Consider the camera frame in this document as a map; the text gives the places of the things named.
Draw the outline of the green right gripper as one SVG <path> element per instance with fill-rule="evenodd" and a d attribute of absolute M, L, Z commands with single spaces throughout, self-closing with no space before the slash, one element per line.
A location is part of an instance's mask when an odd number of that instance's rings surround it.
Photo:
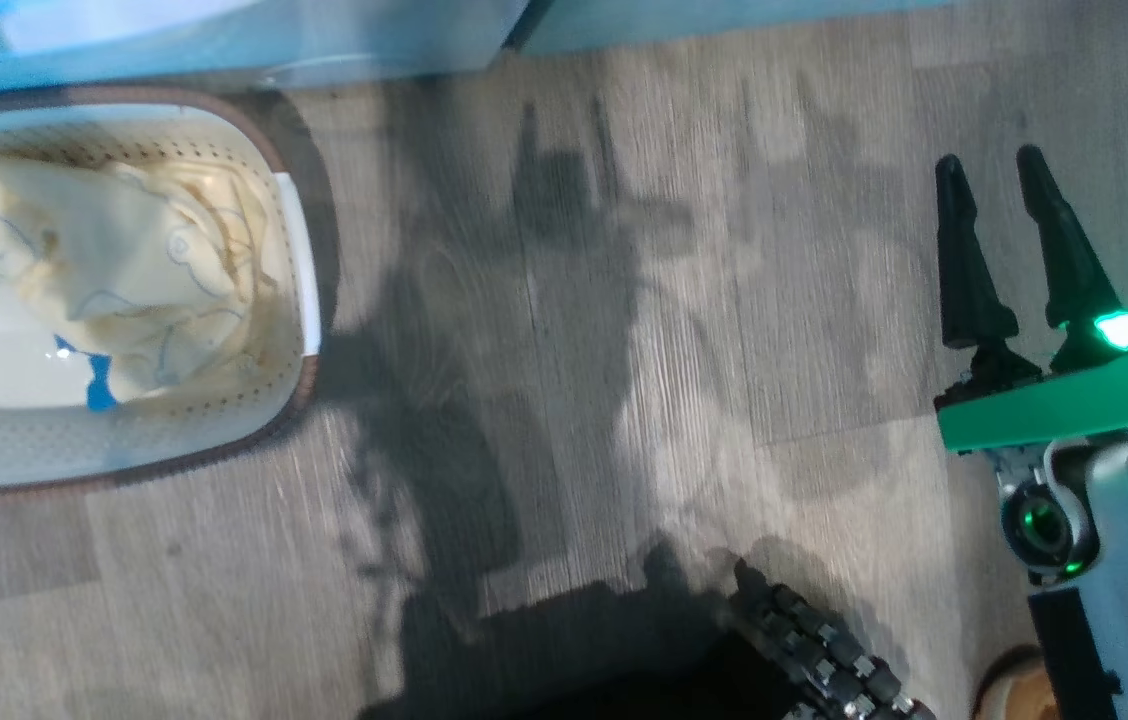
<path fill-rule="evenodd" d="M 936 401 L 949 451 L 1041 445 L 1128 428 L 1128 307 L 1121 307 L 1079 218 L 1064 200 L 1045 153 L 1016 152 L 1026 214 L 1038 228 L 1047 278 L 1045 319 L 1066 337 L 1049 374 L 1015 369 L 989 386 L 957 384 Z M 999 300 L 977 240 L 977 204 L 960 158 L 935 165 L 938 305 L 943 346 L 953 350 L 1017 336 L 1017 316 Z"/>

